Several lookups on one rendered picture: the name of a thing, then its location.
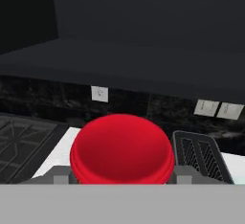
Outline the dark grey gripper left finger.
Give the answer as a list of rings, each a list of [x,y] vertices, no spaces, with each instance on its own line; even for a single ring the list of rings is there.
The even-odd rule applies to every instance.
[[[77,182],[78,180],[69,166],[54,166],[45,174],[22,182],[22,185],[69,185]]]

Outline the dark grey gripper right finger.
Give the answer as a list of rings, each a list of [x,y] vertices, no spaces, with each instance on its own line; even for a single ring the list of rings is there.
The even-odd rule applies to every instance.
[[[217,185],[221,184],[221,181],[203,176],[193,167],[175,166],[168,183],[177,185]]]

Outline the red lidded jam jar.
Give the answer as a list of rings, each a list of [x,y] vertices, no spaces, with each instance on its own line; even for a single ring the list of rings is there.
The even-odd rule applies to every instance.
[[[171,143],[157,124],[111,114],[84,126],[70,151],[81,184],[164,184],[174,168]]]

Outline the black slotted rack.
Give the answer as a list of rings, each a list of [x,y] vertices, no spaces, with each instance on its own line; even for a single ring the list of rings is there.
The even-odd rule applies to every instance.
[[[175,165],[192,167],[204,177],[232,184],[233,178],[214,138],[205,134],[174,131]]]

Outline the black hob with grates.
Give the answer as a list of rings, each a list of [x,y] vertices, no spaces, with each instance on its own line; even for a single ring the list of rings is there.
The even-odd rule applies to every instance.
[[[0,184],[31,179],[68,128],[67,123],[0,113]]]

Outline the white wall switch plate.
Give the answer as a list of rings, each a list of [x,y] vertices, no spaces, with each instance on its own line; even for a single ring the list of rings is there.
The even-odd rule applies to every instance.
[[[198,100],[194,109],[194,115],[213,117],[218,105],[218,101]]]
[[[237,120],[244,108],[243,104],[223,102],[217,113],[217,118]]]

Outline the white wall socket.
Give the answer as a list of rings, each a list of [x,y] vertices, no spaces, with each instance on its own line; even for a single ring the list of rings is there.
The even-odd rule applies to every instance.
[[[107,87],[92,86],[91,97],[93,101],[108,102],[109,89]]]

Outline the dark wall cupboard run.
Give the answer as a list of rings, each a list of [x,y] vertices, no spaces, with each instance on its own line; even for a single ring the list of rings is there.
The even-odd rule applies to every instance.
[[[245,0],[0,0],[0,76],[245,104]]]

